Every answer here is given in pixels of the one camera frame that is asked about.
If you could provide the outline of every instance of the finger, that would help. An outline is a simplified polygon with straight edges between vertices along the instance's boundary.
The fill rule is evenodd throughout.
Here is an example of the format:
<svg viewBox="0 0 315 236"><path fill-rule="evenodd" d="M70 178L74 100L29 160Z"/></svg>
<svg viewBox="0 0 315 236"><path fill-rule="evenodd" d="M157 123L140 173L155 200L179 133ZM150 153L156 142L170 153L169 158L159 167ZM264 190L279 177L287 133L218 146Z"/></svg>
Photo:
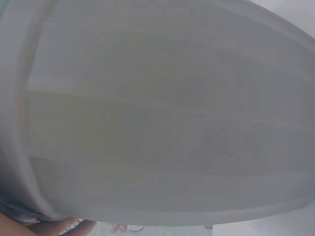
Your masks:
<svg viewBox="0 0 315 236"><path fill-rule="evenodd" d="M87 236L95 227L96 222L92 220L84 220L74 229L63 234L63 236Z"/></svg>
<svg viewBox="0 0 315 236"><path fill-rule="evenodd" d="M0 235L2 236L36 236L24 226L0 213Z"/></svg>
<svg viewBox="0 0 315 236"><path fill-rule="evenodd" d="M77 218L71 217L62 221L40 222L27 226L27 228L39 236L55 236L62 233L67 227L74 224L77 220Z"/></svg>

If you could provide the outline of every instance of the toilet lid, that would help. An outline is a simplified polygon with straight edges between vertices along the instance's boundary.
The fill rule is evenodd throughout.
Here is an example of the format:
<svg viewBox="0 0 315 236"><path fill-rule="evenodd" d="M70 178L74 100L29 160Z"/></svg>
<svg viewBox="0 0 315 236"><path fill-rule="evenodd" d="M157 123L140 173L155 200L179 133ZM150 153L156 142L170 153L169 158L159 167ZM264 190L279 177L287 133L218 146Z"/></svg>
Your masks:
<svg viewBox="0 0 315 236"><path fill-rule="evenodd" d="M3 192L53 218L209 225L314 200L315 42L242 0L11 0Z"/></svg>

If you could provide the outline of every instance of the pink object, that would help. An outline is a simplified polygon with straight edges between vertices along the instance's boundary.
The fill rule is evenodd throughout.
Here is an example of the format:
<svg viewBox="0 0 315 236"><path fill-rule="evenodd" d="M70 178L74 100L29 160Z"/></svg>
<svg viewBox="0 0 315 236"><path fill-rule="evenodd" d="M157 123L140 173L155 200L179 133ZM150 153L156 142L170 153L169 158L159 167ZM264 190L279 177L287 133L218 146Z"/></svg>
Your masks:
<svg viewBox="0 0 315 236"><path fill-rule="evenodd" d="M126 230L127 230L127 225L124 225L124 224L112 224L112 227L113 227L111 229L112 233L115 233L118 230L121 230L122 232L126 232Z"/></svg>

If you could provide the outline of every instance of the white wall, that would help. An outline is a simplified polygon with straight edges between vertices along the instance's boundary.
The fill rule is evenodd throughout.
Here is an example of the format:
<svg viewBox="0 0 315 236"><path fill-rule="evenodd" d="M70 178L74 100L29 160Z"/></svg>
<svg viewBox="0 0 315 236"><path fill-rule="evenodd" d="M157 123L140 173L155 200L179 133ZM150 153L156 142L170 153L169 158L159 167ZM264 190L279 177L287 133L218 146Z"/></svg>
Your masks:
<svg viewBox="0 0 315 236"><path fill-rule="evenodd" d="M250 0L285 18L315 37L314 0Z"/></svg>
<svg viewBox="0 0 315 236"><path fill-rule="evenodd" d="M215 225L213 236L313 236L315 203L281 215L258 220Z"/></svg>

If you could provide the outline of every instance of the human skin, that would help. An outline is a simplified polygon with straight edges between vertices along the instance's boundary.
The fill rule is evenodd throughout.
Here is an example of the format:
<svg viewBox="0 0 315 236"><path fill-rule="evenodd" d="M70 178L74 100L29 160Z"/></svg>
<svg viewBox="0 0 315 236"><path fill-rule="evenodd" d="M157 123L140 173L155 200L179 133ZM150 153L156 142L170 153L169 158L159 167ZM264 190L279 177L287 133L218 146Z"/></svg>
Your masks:
<svg viewBox="0 0 315 236"><path fill-rule="evenodd" d="M67 218L56 222L39 222L31 225L21 225L0 213L0 235L1 236L58 236L67 227L74 224L77 218ZM74 229L63 234L63 236L87 236L94 226L95 221L84 220Z"/></svg>

